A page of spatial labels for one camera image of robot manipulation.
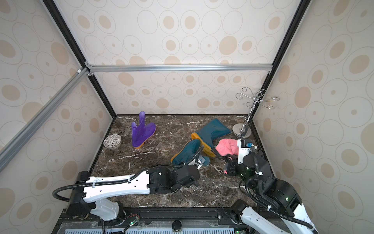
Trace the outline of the pink cloth black trim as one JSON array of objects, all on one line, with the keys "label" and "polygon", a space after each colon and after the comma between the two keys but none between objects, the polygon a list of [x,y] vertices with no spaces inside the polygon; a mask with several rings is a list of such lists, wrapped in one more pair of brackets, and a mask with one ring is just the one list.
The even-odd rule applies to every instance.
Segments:
[{"label": "pink cloth black trim", "polygon": [[238,159],[239,147],[237,140],[225,138],[221,139],[216,147],[211,148],[211,151],[219,160],[229,162]]}]

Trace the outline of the purple rubber boot yellow sole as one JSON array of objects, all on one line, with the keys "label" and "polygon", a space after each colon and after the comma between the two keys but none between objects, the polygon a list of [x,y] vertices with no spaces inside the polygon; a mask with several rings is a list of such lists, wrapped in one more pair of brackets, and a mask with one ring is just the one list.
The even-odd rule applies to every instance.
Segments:
[{"label": "purple rubber boot yellow sole", "polygon": [[156,125],[153,122],[145,124],[146,113],[144,111],[139,113],[139,124],[131,123],[131,137],[132,146],[139,149],[147,139],[154,135]]}]

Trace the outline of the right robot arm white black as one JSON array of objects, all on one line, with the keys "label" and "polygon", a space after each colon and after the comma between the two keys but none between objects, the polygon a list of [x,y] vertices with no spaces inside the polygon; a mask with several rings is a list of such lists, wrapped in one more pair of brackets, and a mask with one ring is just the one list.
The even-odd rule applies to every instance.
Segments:
[{"label": "right robot arm white black", "polygon": [[[239,176],[244,184],[245,194],[258,206],[279,217],[292,234],[319,234],[296,189],[274,176],[262,151],[253,145],[240,145],[237,157],[227,155],[223,158],[226,162],[226,174]],[[241,199],[230,209],[232,221],[244,223],[260,234],[287,234]]]}]

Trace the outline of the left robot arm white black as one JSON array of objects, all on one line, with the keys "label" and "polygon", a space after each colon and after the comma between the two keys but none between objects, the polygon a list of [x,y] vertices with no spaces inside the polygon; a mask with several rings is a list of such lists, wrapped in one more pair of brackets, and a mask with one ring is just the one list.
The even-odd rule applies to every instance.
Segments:
[{"label": "left robot arm white black", "polygon": [[104,221],[121,222],[125,219],[123,204],[110,201],[111,197],[169,194],[183,187],[199,186],[199,170],[210,162],[201,155],[202,150],[199,147],[190,160],[181,164],[153,165],[133,175],[95,177],[83,171],[75,184],[55,189],[52,196],[68,203],[66,214],[69,216],[93,214]]}]

